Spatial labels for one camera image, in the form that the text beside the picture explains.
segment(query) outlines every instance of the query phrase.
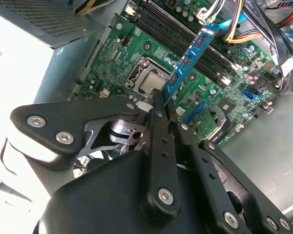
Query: green circuit board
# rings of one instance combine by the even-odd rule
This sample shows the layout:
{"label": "green circuit board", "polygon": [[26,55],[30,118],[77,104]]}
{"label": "green circuit board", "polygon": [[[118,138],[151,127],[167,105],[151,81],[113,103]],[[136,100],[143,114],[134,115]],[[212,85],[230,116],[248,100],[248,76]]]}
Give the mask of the green circuit board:
{"label": "green circuit board", "polygon": [[[174,7],[169,6],[168,1],[158,0],[157,2],[159,6],[190,30],[195,33],[199,31],[200,24],[198,21],[195,19],[189,22],[188,17],[193,15],[199,7],[207,6],[205,2],[192,0],[189,5],[185,5],[183,2],[178,3],[177,1]],[[136,7],[136,4],[131,1],[128,2],[128,5],[133,9]],[[177,12],[175,10],[177,6],[182,7],[182,12],[187,11],[188,17],[184,17],[182,12]],[[207,138],[217,128],[209,108],[213,105],[220,106],[231,121],[228,133],[219,142],[221,145],[239,132],[245,123],[262,112],[258,106],[263,100],[275,97],[275,94],[264,87],[257,89],[258,94],[252,100],[243,94],[243,90],[250,85],[246,74],[254,74],[261,78],[267,76],[267,72],[270,72],[273,63],[270,57],[251,42],[231,46],[220,39],[216,39],[212,42],[212,45],[238,65],[238,69],[234,71],[223,71],[223,75],[230,83],[220,87],[193,68],[191,76],[194,76],[195,80],[192,80],[190,75],[185,79],[174,97],[174,103],[180,120],[184,120],[202,101],[207,103],[204,110],[192,118],[190,122],[190,127],[198,142]],[[243,53],[243,49],[250,46],[254,46],[254,51],[247,54]],[[137,64],[146,58],[169,73],[174,69],[174,62],[178,62],[180,59],[169,48],[163,46],[126,18],[119,16],[117,23],[95,58],[92,69],[82,85],[77,99],[123,96],[133,101],[144,100],[144,95],[134,91],[125,83]],[[243,70],[243,67],[248,68],[247,73]]]}

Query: yellow wire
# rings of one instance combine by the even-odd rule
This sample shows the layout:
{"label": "yellow wire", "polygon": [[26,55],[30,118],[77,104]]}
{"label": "yellow wire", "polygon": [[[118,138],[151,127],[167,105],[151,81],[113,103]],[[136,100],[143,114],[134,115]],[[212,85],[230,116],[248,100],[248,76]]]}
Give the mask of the yellow wire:
{"label": "yellow wire", "polygon": [[249,40],[253,40],[253,39],[258,38],[258,37],[261,37],[261,35],[253,35],[253,36],[248,36],[248,37],[242,38],[242,39],[234,39],[234,40],[230,40],[229,43],[240,44],[240,43],[244,43],[244,42],[249,41]]}
{"label": "yellow wire", "polygon": [[86,12],[92,7],[92,5],[94,4],[95,1],[96,1],[96,0],[90,0],[90,1],[87,3],[87,6],[86,6],[83,10],[81,10],[80,12],[78,12],[78,14],[79,14],[79,15],[82,15],[82,14],[86,13]]}
{"label": "yellow wire", "polygon": [[235,32],[235,29],[236,29],[236,25],[238,24],[238,19],[239,19],[240,13],[241,13],[241,11],[242,11],[242,7],[243,7],[243,5],[242,5],[242,0],[240,0],[240,1],[239,1],[239,8],[238,8],[238,14],[237,14],[237,17],[236,17],[236,19],[235,19],[235,21],[234,21],[234,23],[233,23],[232,30],[231,30],[229,36],[227,37],[226,41],[232,40],[233,37],[234,37],[234,32]]}

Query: motherboard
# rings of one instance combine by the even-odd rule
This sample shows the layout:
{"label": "motherboard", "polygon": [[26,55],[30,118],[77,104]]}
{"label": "motherboard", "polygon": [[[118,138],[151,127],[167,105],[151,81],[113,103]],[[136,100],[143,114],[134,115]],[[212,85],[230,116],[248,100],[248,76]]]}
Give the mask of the motherboard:
{"label": "motherboard", "polygon": [[[203,0],[128,1],[77,99],[123,96],[137,102],[161,89],[202,28],[200,11],[208,7]],[[198,142],[222,145],[252,118],[273,111],[277,76],[274,62],[255,44],[228,44],[220,32],[172,99]]]}

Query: sata port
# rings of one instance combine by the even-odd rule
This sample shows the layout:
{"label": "sata port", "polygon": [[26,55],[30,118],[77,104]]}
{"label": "sata port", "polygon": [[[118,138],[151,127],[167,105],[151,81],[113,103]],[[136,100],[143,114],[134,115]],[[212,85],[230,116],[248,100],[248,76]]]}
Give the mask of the sata port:
{"label": "sata port", "polygon": [[259,94],[258,90],[255,89],[255,88],[250,88],[250,91],[251,91],[252,93],[254,93],[255,95],[258,95],[258,94]]}
{"label": "sata port", "polygon": [[242,93],[250,100],[254,100],[255,94],[248,89],[242,91]]}

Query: screw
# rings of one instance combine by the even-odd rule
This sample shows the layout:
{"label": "screw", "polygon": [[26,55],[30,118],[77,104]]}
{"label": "screw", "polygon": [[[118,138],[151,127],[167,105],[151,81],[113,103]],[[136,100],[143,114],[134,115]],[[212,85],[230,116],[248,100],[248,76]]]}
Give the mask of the screw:
{"label": "screw", "polygon": [[211,149],[213,149],[213,150],[215,149],[215,146],[214,146],[212,143],[210,143],[210,142],[209,142],[209,147],[210,147]]}
{"label": "screw", "polygon": [[163,114],[162,114],[161,112],[159,112],[159,111],[156,111],[155,114],[156,114],[158,117],[161,117],[161,118],[163,117]]}
{"label": "screw", "polygon": [[185,125],[184,123],[181,124],[181,127],[182,127],[183,129],[185,129],[185,130],[188,130],[188,126]]}
{"label": "screw", "polygon": [[121,30],[123,28],[123,25],[121,23],[116,24],[116,29]]}
{"label": "screw", "polygon": [[273,229],[278,230],[278,226],[271,218],[267,217],[267,221]]}
{"label": "screw", "polygon": [[35,128],[41,128],[43,126],[45,126],[46,122],[45,119],[42,118],[41,116],[30,116],[27,119],[27,123]]}
{"label": "screw", "polygon": [[174,202],[174,197],[171,192],[166,188],[161,188],[158,191],[159,199],[164,202],[166,205],[172,205]]}
{"label": "screw", "polygon": [[74,137],[68,132],[59,132],[55,136],[56,140],[64,145],[70,145],[74,142]]}
{"label": "screw", "polygon": [[215,90],[215,89],[211,89],[211,90],[209,91],[209,93],[212,94],[212,95],[214,95],[214,94],[216,94],[216,90]]}
{"label": "screw", "polygon": [[128,108],[130,108],[131,110],[135,109],[135,107],[134,107],[132,104],[130,104],[130,103],[127,103],[126,106],[127,106]]}
{"label": "screw", "polygon": [[291,231],[291,227],[289,226],[289,224],[284,220],[284,219],[280,219],[280,223],[283,227],[285,227],[286,230]]}
{"label": "screw", "polygon": [[224,218],[230,227],[232,227],[233,229],[238,229],[239,223],[238,220],[236,220],[236,218],[233,216],[233,214],[225,212]]}
{"label": "screw", "polygon": [[63,48],[57,53],[57,56],[59,57],[63,53]]}

